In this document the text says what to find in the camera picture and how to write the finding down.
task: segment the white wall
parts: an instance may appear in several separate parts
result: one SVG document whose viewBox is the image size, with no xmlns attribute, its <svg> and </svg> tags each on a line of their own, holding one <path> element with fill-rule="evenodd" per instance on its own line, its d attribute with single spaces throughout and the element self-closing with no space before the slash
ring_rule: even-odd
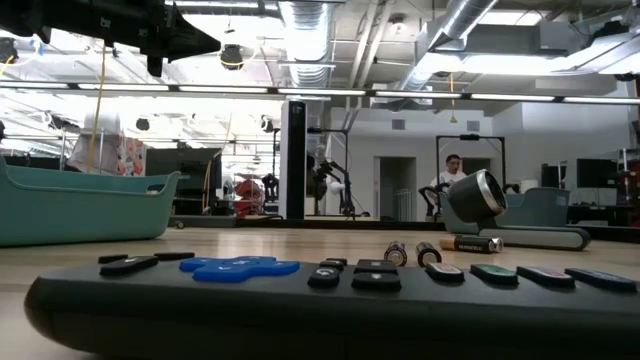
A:
<svg viewBox="0 0 640 360">
<path fill-rule="evenodd" d="M 626 97 L 624 84 L 609 94 Z M 543 163 L 557 165 L 628 148 L 627 106 L 516 104 L 493 119 L 495 135 L 507 137 L 507 181 L 540 180 Z"/>
<path fill-rule="evenodd" d="M 333 109 L 333 127 L 342 124 L 344 109 Z M 391 130 L 392 118 L 404 118 L 406 130 Z M 436 177 L 435 135 L 460 135 L 466 131 L 466 120 L 481 121 L 481 135 L 491 134 L 491 121 L 485 118 L 481 111 L 458 111 L 458 123 L 450 122 L 451 112 L 445 111 L 433 114 L 431 111 L 403 111 L 391 113 L 387 110 L 363 109 L 349 136 L 350 176 L 353 183 L 352 193 L 360 202 L 364 211 L 373 214 L 374 189 L 379 184 L 374 183 L 375 157 L 410 157 L 416 159 L 416 185 L 412 191 L 417 204 L 416 217 L 423 220 L 427 212 L 427 204 L 417 192 L 417 189 L 428 185 Z M 329 157 L 338 164 L 344 163 L 344 147 L 334 138 L 330 140 Z M 462 142 L 450 140 L 441 152 L 440 166 L 444 171 L 444 160 L 447 155 L 456 153 L 461 157 L 489 158 L 497 164 L 497 171 L 501 171 L 500 154 L 485 141 Z M 327 194 L 327 214 L 336 214 L 338 197 Z M 356 203 L 358 212 L 362 211 Z"/>
</svg>

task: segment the exposed ductwork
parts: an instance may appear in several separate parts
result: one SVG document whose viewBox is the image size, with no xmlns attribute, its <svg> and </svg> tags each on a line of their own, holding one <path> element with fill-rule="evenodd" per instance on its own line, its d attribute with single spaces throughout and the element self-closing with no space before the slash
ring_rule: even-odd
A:
<svg viewBox="0 0 640 360">
<path fill-rule="evenodd" d="M 324 62 L 329 55 L 329 37 L 333 4 L 319 2 L 280 2 L 286 24 L 287 57 L 290 61 Z M 290 68 L 295 87 L 326 87 L 330 68 L 293 65 Z"/>
<path fill-rule="evenodd" d="M 424 55 L 416 61 L 416 66 L 398 84 L 397 89 L 421 90 L 433 75 L 434 65 L 440 64 L 434 58 L 438 55 L 431 51 L 452 40 L 465 38 L 497 2 L 498 0 L 451 0 L 445 15 L 436 20 L 437 30 L 430 31 L 421 43 L 416 44 L 416 49 L 421 47 Z M 429 32 L 428 29 L 425 26 L 423 32 Z"/>
</svg>

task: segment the black remote control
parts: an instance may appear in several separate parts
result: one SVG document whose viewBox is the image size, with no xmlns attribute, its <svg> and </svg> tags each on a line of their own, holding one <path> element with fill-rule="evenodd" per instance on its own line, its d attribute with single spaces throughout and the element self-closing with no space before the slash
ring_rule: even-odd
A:
<svg viewBox="0 0 640 360">
<path fill-rule="evenodd" d="M 32 325 L 74 349 L 153 359 L 640 356 L 640 295 L 603 273 L 568 287 L 541 280 L 564 269 L 534 267 L 128 259 L 41 275 Z"/>
</svg>

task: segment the battery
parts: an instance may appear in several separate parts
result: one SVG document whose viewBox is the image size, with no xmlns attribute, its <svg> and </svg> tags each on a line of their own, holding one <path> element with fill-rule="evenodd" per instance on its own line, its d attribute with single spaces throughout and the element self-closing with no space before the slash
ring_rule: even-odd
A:
<svg viewBox="0 0 640 360">
<path fill-rule="evenodd" d="M 423 241 L 416 245 L 416 257 L 420 267 L 426 267 L 429 263 L 442 262 L 442 255 L 433 245 Z"/>
<path fill-rule="evenodd" d="M 407 264 L 407 252 L 404 249 L 404 243 L 400 241 L 392 241 L 384 252 L 384 259 L 391 261 L 395 266 L 405 266 Z"/>
<path fill-rule="evenodd" d="M 503 246 L 500 238 L 457 235 L 440 239 L 442 250 L 492 254 L 502 252 Z"/>
</svg>

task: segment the white shirt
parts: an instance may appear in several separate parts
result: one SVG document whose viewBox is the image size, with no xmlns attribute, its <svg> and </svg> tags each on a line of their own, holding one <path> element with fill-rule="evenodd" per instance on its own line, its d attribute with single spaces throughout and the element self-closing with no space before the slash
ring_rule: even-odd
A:
<svg viewBox="0 0 640 360">
<path fill-rule="evenodd" d="M 464 179 L 465 177 L 467 177 L 467 174 L 463 173 L 462 171 L 458 171 L 455 174 L 452 174 L 448 171 L 443 171 L 440 173 L 440 184 L 447 183 L 451 185 L 456 181 Z M 436 185 L 438 185 L 438 178 L 434 178 L 430 184 L 431 187 L 436 187 Z M 449 191 L 449 188 L 444 188 L 442 191 L 446 193 L 447 191 Z M 436 206 L 436 199 L 432 193 L 427 192 L 427 198 L 429 199 L 431 205 Z"/>
</svg>

